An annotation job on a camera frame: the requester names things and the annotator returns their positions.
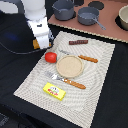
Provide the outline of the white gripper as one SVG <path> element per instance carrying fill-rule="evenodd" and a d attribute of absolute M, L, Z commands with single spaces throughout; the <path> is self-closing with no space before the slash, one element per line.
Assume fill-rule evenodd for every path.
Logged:
<path fill-rule="evenodd" d="M 43 18 L 38 21 L 28 21 L 29 27 L 32 29 L 34 37 L 37 39 L 41 49 L 48 48 L 50 41 L 54 39 L 52 32 L 47 24 L 47 19 Z"/>

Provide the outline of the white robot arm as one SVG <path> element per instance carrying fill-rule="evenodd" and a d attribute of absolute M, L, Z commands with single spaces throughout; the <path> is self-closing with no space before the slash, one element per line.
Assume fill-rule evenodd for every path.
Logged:
<path fill-rule="evenodd" d="M 52 45 L 54 37 L 47 24 L 45 0 L 0 0 L 0 11 L 6 14 L 24 14 L 39 48 L 49 48 Z"/>

